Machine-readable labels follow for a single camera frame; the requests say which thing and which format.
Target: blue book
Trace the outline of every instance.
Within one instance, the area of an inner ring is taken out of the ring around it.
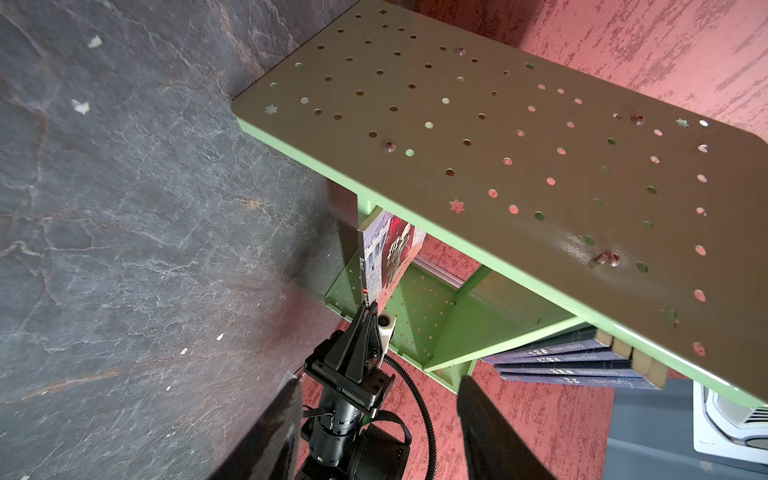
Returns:
[[[581,350],[600,349],[611,346],[614,337],[594,326],[574,332],[561,333],[516,349],[496,353],[483,358],[489,363],[514,363],[517,359],[532,356],[554,355],[558,353],[580,352]]]
[[[554,383],[557,385],[603,386],[621,389],[661,390],[664,385],[654,385],[644,377],[610,376],[557,376],[557,375],[516,375],[502,373],[502,378],[509,382]]]
[[[632,347],[619,339],[614,339],[611,346],[601,349],[589,349],[582,352],[560,353],[557,355],[527,356],[515,359],[514,363],[552,363],[552,362],[603,362],[606,360],[629,360]],[[496,369],[504,368],[509,363],[496,363]]]
[[[632,369],[632,360],[606,360],[597,362],[502,363],[495,368],[502,373],[516,375],[565,375],[565,376],[623,376],[643,377]]]

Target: green metal shelf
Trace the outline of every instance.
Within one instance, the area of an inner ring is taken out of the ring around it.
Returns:
[[[380,0],[232,108],[362,214],[392,212],[734,402],[768,399],[768,144],[754,134]],[[596,266],[607,252],[621,261]],[[444,372],[576,321],[531,310],[465,334],[481,297],[440,328],[445,346],[395,348]]]

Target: marble texture surface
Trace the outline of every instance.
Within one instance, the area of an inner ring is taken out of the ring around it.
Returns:
[[[333,331],[345,194],[230,99],[352,3],[0,2],[0,479],[204,478]]]

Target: red textured wall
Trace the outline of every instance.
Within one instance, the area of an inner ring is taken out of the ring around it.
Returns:
[[[395,3],[768,139],[765,0]]]

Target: book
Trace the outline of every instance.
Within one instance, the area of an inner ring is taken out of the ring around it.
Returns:
[[[611,346],[614,337],[594,326],[582,328],[575,332],[561,333],[550,336],[516,349],[496,353],[483,358],[489,363],[511,363],[515,359],[529,356],[554,355],[556,353],[577,352],[581,350],[599,349]]]
[[[360,283],[367,303],[384,310],[397,283],[424,244],[424,230],[377,207],[358,229]]]
[[[551,362],[600,362],[605,360],[627,360],[632,354],[632,347],[619,339],[613,340],[611,346],[599,349],[583,350],[581,352],[559,353],[556,355],[527,356],[515,359],[515,363],[497,363],[494,368],[501,370],[508,365],[517,363],[551,363]]]
[[[633,376],[642,373],[632,369],[632,360],[604,360],[597,362],[505,363],[497,370],[516,375],[568,375],[568,376]]]
[[[559,376],[559,375],[517,375],[502,373],[502,378],[509,382],[554,383],[557,385],[606,386],[625,389],[661,390],[644,377],[610,376]]]

